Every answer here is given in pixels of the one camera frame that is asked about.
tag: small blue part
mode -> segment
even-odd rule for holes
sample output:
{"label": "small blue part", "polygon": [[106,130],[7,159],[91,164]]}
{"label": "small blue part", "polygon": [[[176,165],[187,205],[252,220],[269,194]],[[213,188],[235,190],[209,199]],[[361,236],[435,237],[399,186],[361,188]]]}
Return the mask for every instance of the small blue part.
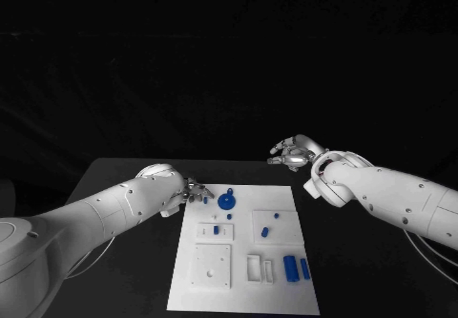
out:
{"label": "small blue part", "polygon": [[262,229],[261,236],[262,236],[262,237],[268,237],[268,234],[269,234],[269,229],[265,227],[265,228]]}
{"label": "small blue part", "polygon": [[298,266],[295,265],[295,257],[288,255],[284,257],[284,271],[286,273],[286,281],[298,282]]}
{"label": "small blue part", "polygon": [[217,206],[223,210],[230,210],[236,205],[236,198],[233,197],[233,190],[229,188],[227,193],[222,194],[217,198]]}
{"label": "small blue part", "polygon": [[310,273],[308,273],[308,267],[307,267],[305,258],[301,258],[301,266],[302,266],[304,278],[308,280],[310,279]]}

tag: robotic hand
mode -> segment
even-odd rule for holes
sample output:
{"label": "robotic hand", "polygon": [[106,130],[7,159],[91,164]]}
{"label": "robotic hand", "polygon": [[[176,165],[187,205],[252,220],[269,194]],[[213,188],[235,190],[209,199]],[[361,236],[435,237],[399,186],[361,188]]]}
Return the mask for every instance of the robotic hand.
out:
{"label": "robotic hand", "polygon": [[458,250],[458,191],[392,169],[376,167],[353,152],[330,151],[298,134],[281,141],[266,159],[292,171],[311,162],[304,189],[335,207],[358,200],[367,212],[403,230]]}
{"label": "robotic hand", "polygon": [[50,212],[0,218],[0,317],[39,318],[93,248],[158,212],[168,217],[181,203],[203,197],[214,198],[204,185],[155,164]]}

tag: hole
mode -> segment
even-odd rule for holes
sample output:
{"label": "hole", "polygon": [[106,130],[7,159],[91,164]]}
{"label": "hole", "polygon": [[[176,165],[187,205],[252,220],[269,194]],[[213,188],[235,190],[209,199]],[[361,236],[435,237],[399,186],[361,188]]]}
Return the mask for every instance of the hole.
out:
{"label": "hole", "polygon": [[27,235],[34,239],[39,237],[39,234],[36,232],[29,232]]}

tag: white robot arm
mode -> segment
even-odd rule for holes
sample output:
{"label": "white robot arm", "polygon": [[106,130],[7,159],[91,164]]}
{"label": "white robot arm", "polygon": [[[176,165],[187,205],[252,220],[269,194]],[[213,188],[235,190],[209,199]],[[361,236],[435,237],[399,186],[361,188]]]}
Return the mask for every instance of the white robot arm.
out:
{"label": "white robot arm", "polygon": [[85,254],[154,214],[167,217],[201,197],[213,198],[204,186],[157,164],[62,208],[0,219],[0,317],[40,317]]}
{"label": "white robot arm", "polygon": [[353,152],[330,151],[297,135],[271,150],[282,156],[268,164],[286,164],[298,171],[312,163],[304,188],[335,207],[358,200],[369,213],[396,227],[458,250],[458,191],[429,180],[376,167]]}

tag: black table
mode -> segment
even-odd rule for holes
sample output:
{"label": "black table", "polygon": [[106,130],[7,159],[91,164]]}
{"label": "black table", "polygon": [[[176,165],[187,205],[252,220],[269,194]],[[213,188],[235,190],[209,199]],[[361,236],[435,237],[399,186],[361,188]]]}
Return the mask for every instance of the black table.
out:
{"label": "black table", "polygon": [[[171,164],[204,184],[291,186],[322,317],[458,317],[456,290],[402,230],[377,220],[356,201],[338,209],[322,198],[312,199],[302,188],[308,169],[294,173],[265,162],[101,158],[68,203],[129,180],[155,163]],[[115,238],[88,272],[63,282],[45,318],[265,317],[165,311],[183,211],[181,206],[168,218],[157,214]]]}

